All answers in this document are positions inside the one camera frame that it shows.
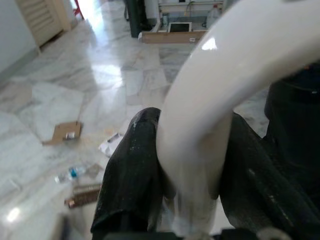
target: white wall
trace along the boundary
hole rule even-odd
[[[0,0],[0,73],[36,48],[14,0]]]

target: marble floor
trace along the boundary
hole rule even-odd
[[[95,204],[64,206],[72,186],[99,182],[108,159],[99,144],[124,133],[145,107],[161,108],[192,44],[142,44],[130,37],[123,2],[106,1],[0,86],[0,239],[49,240],[59,213],[69,216],[70,239],[89,240]],[[236,110],[260,134],[266,90]],[[42,146],[54,126],[84,123],[76,143]],[[71,166],[98,164],[96,177],[57,184]],[[216,225],[229,226],[218,202]]]

